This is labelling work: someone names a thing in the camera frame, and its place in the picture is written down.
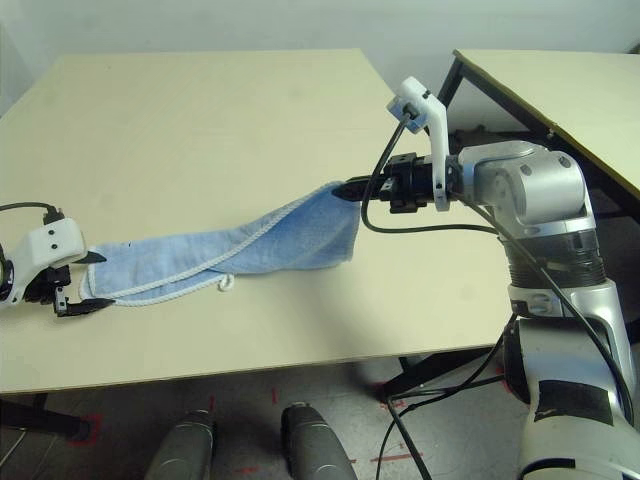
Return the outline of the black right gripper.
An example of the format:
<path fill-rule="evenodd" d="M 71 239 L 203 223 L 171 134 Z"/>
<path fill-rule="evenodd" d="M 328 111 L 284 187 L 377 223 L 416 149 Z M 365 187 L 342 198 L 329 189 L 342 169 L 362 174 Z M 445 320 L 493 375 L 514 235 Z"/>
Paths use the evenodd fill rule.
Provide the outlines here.
<path fill-rule="evenodd" d="M 378 198 L 389 203 L 391 214 L 416 213 L 434 201 L 432 162 L 429 156 L 416 153 L 393 156 L 383 174 L 351 177 L 342 187 L 333 189 L 333 195 L 348 202 L 362 202 L 365 189 L 379 190 Z"/>

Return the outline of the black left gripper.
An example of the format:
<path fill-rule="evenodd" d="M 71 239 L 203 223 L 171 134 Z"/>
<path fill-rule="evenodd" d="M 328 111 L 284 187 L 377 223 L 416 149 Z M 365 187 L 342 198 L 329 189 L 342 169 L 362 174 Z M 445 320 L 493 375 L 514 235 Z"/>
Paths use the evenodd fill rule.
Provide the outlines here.
<path fill-rule="evenodd" d="M 83 258 L 72 264 L 91 265 L 103 263 L 106 258 L 100 253 L 88 251 Z M 115 303 L 113 299 L 85 299 L 71 303 L 64 294 L 64 288 L 70 284 L 68 267 L 48 267 L 41 271 L 27 286 L 27 301 L 41 305 L 52 305 L 57 316 L 81 316 L 107 308 Z"/>

